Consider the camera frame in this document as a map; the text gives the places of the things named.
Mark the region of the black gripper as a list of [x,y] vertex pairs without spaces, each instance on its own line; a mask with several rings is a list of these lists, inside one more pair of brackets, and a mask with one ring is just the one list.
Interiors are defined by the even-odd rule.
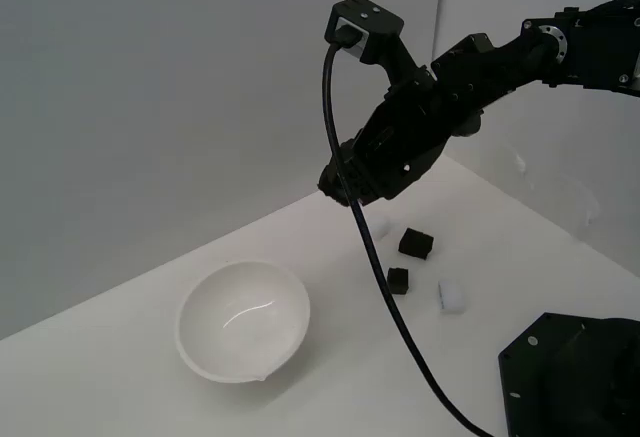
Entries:
[[[433,166],[452,136],[479,130],[484,108],[501,96],[480,74],[494,50],[487,35],[471,34],[427,68],[397,34],[367,39],[360,61],[381,66],[390,87],[364,127],[340,144],[344,174],[361,205],[395,198]],[[340,182],[335,157],[325,174]]]

